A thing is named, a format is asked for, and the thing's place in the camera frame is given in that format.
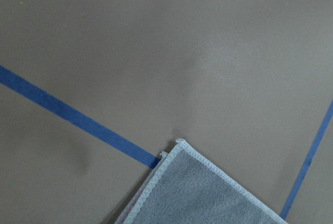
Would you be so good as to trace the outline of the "pink towel with grey hem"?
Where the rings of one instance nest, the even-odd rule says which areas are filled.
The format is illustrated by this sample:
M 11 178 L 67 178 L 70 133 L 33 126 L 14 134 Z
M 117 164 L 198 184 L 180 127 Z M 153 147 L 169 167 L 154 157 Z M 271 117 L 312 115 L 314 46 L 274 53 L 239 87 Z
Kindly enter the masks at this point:
M 186 140 L 161 156 L 116 223 L 285 223 Z

